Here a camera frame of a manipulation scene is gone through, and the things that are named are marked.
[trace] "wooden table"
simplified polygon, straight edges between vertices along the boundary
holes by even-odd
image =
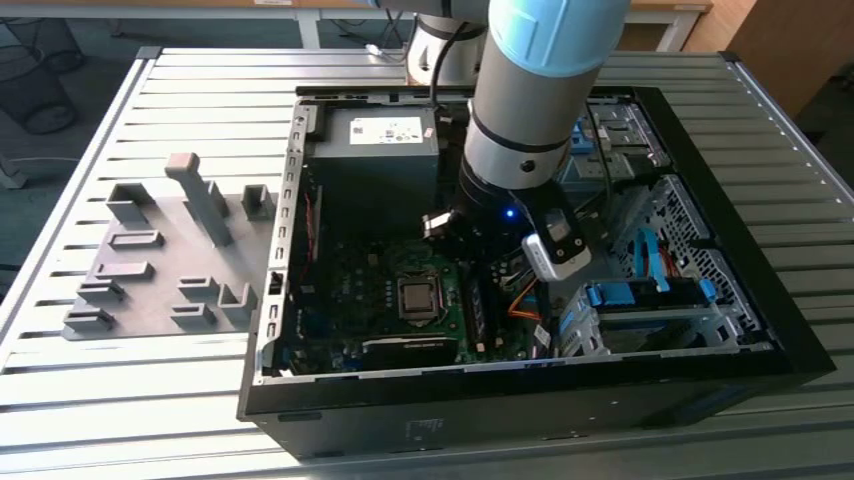
[[[628,50],[679,51],[711,0],[632,0]],[[385,19],[352,0],[0,0],[0,16],[58,18],[284,18],[298,22],[302,48],[320,48],[317,21]]]

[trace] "aluminum profile table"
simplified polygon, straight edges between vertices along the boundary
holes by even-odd
[[[402,74],[348,50],[165,49],[136,60],[0,310],[0,472],[851,478],[854,197],[743,66],[713,54],[617,54],[600,83],[659,87],[672,104],[839,368],[797,390],[687,428],[300,465],[234,419],[245,334],[80,343],[58,336],[113,183],[164,178],[165,156],[194,151],[222,193],[258,183],[277,190],[296,85],[400,84]]]

